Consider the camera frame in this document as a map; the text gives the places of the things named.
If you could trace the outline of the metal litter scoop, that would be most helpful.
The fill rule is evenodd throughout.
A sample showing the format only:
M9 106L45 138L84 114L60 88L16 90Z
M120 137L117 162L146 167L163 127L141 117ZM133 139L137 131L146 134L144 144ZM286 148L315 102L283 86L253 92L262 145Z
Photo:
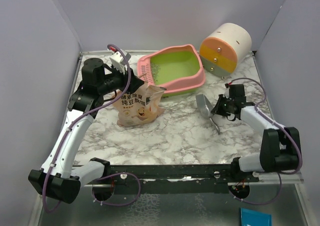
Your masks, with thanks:
M217 133L220 135L221 134L220 128L218 124L213 120L214 115L211 113L211 111L214 108L212 104L209 102L209 100L204 94L196 95L195 100L196 100L197 108L200 111L200 114L202 115L202 117L205 119L209 119L211 124L217 131Z

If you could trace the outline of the pink cat litter bag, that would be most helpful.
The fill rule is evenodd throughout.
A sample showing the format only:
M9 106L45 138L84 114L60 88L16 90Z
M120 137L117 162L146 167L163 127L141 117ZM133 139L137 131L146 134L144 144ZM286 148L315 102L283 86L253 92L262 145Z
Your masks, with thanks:
M117 124L121 127L151 123L165 111L159 103L166 89L150 85L142 80L142 77L140 75L133 78L134 81L142 84L135 92L125 93L112 104L118 111Z

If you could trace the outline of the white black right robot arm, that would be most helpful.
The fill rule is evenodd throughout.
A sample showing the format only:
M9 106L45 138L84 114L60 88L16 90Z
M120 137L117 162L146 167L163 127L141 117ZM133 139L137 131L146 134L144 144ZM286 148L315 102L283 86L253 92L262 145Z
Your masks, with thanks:
M286 127L260 111L247 101L242 84L226 84L226 92L218 96L213 115L241 120L262 136L260 151L256 155L233 159L230 177L240 182L248 172L281 172L298 170L302 165L300 134L295 127Z

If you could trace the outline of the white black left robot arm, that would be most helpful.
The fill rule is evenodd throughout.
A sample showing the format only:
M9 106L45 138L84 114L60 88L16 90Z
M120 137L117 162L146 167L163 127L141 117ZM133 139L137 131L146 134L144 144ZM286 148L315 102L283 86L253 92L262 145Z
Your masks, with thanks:
M100 58L83 63L82 80L71 95L65 124L46 161L39 170L31 170L28 180L42 198L72 203L84 185L91 181L103 184L111 176L108 161L93 158L73 170L76 153L98 111L119 100L124 93L137 90L143 81L134 75L124 58L108 66Z

